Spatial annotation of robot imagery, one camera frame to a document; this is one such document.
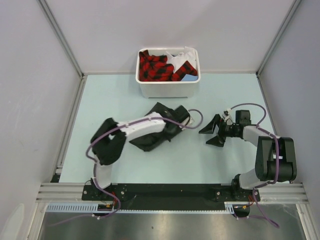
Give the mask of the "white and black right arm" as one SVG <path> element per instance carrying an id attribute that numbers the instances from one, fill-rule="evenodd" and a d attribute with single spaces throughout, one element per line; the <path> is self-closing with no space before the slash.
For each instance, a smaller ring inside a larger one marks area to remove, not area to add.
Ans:
<path id="1" fill-rule="evenodd" d="M 237 110 L 235 120 L 232 120 L 229 110 L 223 115 L 216 114 L 199 134 L 216 134 L 206 141 L 215 147 L 224 147 L 227 138 L 239 138 L 256 147 L 253 169 L 237 174 L 227 190 L 234 201 L 249 200 L 254 196 L 253 189 L 294 181 L 297 177 L 294 140 L 252 124 L 249 110 Z"/>

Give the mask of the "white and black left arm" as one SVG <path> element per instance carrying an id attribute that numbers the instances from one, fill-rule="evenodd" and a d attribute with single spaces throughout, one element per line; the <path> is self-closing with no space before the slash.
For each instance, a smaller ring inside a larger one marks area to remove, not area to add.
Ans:
<path id="1" fill-rule="evenodd" d="M 131 143 L 135 147 L 150 152 L 165 141 L 171 141 L 194 120 L 189 111 L 180 105 L 176 109 L 156 103 L 143 117 L 117 122 L 112 117 L 106 119 L 90 140 L 96 166 L 93 178 L 97 184 L 93 194 L 100 200 L 110 196 L 112 166 L 121 157 L 124 145 Z"/>

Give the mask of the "dark pinstriped long sleeve shirt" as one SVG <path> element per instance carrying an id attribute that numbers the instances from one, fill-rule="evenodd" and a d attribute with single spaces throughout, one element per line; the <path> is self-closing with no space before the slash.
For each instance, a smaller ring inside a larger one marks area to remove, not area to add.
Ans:
<path id="1" fill-rule="evenodd" d="M 176 109 L 169 108 L 160 102 L 157 102 L 148 114 L 156 112 L 162 117 L 168 118 L 180 124 L 186 125 L 190 113 L 188 110 L 180 105 Z M 171 141 L 175 136 L 180 134 L 184 130 L 183 127 L 178 126 L 172 122 L 166 121 L 165 128 L 162 132 L 150 133 L 131 140 L 129 143 L 143 150 L 144 152 L 150 152 L 153 149 L 160 146 L 165 141 Z"/>

